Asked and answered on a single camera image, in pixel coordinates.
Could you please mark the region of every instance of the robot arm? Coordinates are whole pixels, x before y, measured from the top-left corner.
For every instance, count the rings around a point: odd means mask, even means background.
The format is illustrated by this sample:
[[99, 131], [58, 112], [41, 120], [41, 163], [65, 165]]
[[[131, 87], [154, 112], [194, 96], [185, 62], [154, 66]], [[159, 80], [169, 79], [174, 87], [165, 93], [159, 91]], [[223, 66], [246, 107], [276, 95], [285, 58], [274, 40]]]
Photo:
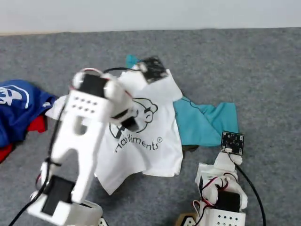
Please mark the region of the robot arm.
[[[167, 76], [160, 60], [150, 57], [140, 62], [135, 71], [135, 87]], [[72, 89], [65, 104], [65, 115], [52, 153], [41, 167], [41, 183], [48, 174], [42, 195], [27, 210], [28, 213], [58, 226], [95, 226], [102, 209], [85, 201], [94, 178], [98, 150], [108, 122], [122, 124], [129, 130], [138, 126], [133, 117], [132, 97], [119, 80], [98, 70], [83, 70], [74, 76]], [[82, 121], [89, 119], [85, 131]], [[79, 175], [74, 183], [56, 175], [72, 151], [78, 154]]]
[[247, 207], [248, 198], [238, 184], [235, 170], [235, 164], [242, 163], [243, 139], [242, 134], [223, 132], [214, 165], [199, 163], [195, 182], [201, 202], [196, 225], [245, 225], [246, 214], [242, 210]]

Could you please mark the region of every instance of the white wall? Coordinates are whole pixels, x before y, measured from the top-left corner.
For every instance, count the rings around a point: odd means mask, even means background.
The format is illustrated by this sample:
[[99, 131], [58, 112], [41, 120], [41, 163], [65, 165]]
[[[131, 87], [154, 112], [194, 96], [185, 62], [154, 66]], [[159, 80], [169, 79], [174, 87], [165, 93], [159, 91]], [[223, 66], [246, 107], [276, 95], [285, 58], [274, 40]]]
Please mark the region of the white wall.
[[0, 33], [301, 27], [301, 0], [0, 0]]

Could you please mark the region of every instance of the gray carpet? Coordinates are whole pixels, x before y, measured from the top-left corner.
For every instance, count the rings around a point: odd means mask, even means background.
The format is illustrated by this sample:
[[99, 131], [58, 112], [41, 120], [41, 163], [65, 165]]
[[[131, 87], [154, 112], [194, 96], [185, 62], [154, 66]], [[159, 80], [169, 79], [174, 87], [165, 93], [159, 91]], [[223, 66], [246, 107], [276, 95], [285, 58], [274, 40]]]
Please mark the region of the gray carpet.
[[[243, 170], [261, 195], [268, 225], [301, 221], [301, 29], [61, 33], [0, 37], [0, 80], [25, 79], [56, 95], [66, 93], [82, 67], [124, 66], [127, 54], [158, 55], [185, 95], [199, 104], [237, 104], [246, 135]], [[28, 202], [46, 156], [46, 133], [30, 132], [0, 164], [0, 225], [6, 226]], [[95, 180], [88, 199], [100, 204], [110, 226], [172, 226], [199, 198], [198, 162], [213, 163], [218, 148], [186, 153], [180, 175], [137, 174], [108, 196]], [[63, 166], [76, 178], [74, 156]], [[261, 225], [257, 200], [249, 196], [246, 225]], [[48, 226], [23, 214], [16, 226]]]

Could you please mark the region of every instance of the pile of clothes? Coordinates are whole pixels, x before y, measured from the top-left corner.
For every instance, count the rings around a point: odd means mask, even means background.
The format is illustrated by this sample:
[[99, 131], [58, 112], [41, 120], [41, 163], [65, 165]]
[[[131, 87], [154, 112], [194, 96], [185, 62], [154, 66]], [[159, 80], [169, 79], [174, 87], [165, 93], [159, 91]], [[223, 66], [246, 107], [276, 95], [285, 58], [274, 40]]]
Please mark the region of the pile of clothes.
[[[127, 67], [139, 60], [127, 57]], [[233, 103], [197, 105], [167, 78], [132, 92], [139, 130], [108, 124], [100, 145], [95, 176], [112, 194], [131, 174], [173, 177], [180, 173], [185, 147], [218, 146], [223, 130], [238, 132]], [[132, 71], [119, 79], [130, 79]], [[57, 120], [66, 96], [56, 99], [27, 81], [0, 83], [0, 162], [23, 141], [27, 131], [46, 130], [44, 114]]]
[[44, 132], [44, 112], [55, 96], [24, 80], [0, 82], [0, 163], [23, 141], [27, 131]]
[[[138, 62], [127, 57], [127, 67]], [[218, 146], [223, 130], [238, 132], [233, 103], [197, 105], [186, 97], [169, 77], [132, 92], [135, 119], [139, 130], [131, 132], [109, 124], [100, 145], [95, 176], [108, 194], [112, 194], [131, 174], [173, 177], [180, 173], [183, 147]], [[132, 78], [132, 71], [119, 79]], [[58, 119], [66, 96], [55, 101], [46, 116]]]

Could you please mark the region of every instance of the red cloth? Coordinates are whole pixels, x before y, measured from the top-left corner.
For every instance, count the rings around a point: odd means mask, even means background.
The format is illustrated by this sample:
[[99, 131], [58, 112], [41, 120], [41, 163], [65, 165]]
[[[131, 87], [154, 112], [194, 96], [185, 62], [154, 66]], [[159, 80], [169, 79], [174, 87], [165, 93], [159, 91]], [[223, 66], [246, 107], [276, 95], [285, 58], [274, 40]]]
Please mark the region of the red cloth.
[[[39, 133], [46, 131], [46, 121], [44, 115], [35, 118], [27, 128], [27, 131], [38, 131]], [[13, 151], [13, 144], [9, 144], [0, 148], [0, 163]]]
[[7, 145], [5, 147], [0, 148], [0, 163], [11, 153], [13, 150], [13, 145]]
[[44, 115], [39, 115], [35, 118], [27, 128], [27, 131], [38, 131], [39, 133], [46, 131], [46, 124]]

